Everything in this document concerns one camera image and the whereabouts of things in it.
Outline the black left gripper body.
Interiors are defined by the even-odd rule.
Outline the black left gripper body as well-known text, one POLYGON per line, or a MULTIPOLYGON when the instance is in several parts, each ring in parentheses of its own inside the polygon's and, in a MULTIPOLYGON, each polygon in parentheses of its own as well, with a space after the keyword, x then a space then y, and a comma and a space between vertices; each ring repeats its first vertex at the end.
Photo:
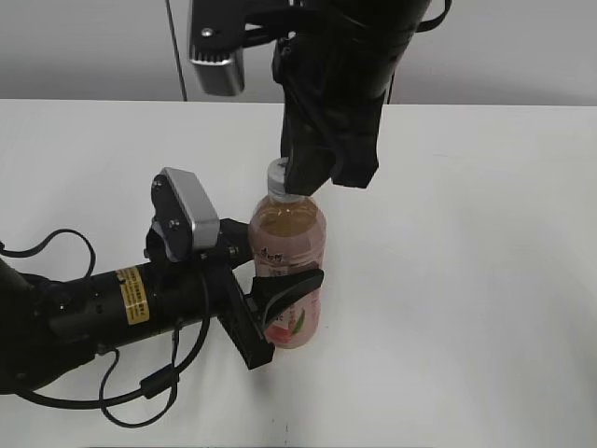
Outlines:
MULTIPOLYGON (((151 185, 151 202, 156 188, 162 185, 158 173, 151 185)), ((145 256, 150 260, 158 291, 174 298, 167 309, 186 323, 217 318, 248 369, 270 363, 274 346, 257 326, 234 269, 218 253, 218 237, 214 247, 190 252, 182 260, 172 259, 155 215, 154 207, 145 256)))

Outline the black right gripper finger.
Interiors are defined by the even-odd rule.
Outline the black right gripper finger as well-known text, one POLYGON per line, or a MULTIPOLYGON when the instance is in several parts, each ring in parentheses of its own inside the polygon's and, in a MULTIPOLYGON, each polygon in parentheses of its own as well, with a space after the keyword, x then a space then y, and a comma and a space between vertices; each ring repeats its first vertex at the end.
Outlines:
POLYGON ((287 158, 285 190, 295 195, 313 195, 330 178, 335 154, 320 145, 282 143, 282 157, 287 158))
POLYGON ((342 187, 365 189, 379 168, 377 137, 370 134, 343 136, 334 152, 332 182, 342 187))

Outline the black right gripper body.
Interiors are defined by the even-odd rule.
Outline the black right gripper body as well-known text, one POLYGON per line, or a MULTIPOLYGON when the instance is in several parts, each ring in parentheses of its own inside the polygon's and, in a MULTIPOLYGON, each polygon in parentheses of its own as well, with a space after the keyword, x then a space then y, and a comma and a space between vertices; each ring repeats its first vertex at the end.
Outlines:
POLYGON ((272 75, 284 92, 283 154, 376 152, 385 94, 377 41, 336 32, 280 39, 272 75))

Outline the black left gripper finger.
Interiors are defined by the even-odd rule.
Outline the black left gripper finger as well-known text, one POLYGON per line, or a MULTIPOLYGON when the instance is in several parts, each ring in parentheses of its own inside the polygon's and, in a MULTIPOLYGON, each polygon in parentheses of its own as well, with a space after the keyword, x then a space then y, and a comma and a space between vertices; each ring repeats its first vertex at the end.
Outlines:
POLYGON ((250 293, 254 315, 261 329, 266 329, 278 315, 295 302, 317 290, 323 283, 321 269, 290 275, 255 277, 250 293))
POLYGON ((231 218, 220 220, 217 251, 232 268, 253 259, 253 250, 248 238, 248 224, 231 218))

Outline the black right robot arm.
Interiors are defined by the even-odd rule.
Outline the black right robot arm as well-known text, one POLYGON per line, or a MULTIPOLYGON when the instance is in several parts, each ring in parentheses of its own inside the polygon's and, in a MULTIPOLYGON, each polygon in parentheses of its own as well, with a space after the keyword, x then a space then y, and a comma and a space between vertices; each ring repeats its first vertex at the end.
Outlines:
POLYGON ((427 1, 303 1, 304 29, 277 42, 272 77, 284 92, 284 186, 314 194, 327 181, 364 189, 379 167, 382 108, 417 33, 437 28, 427 1))

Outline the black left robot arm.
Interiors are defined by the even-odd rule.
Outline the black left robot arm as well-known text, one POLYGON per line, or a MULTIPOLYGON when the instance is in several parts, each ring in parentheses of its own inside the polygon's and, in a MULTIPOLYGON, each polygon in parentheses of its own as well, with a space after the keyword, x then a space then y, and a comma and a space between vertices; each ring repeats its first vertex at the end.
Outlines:
POLYGON ((95 409, 95 400, 38 395, 97 356, 167 331, 218 320, 254 369, 271 362, 266 328, 319 288, 311 267, 257 277, 244 293, 235 269, 253 257, 245 223, 220 218, 193 173, 166 167, 153 179, 154 214, 143 264, 75 280, 51 280, 1 268, 1 391, 64 409, 95 409))

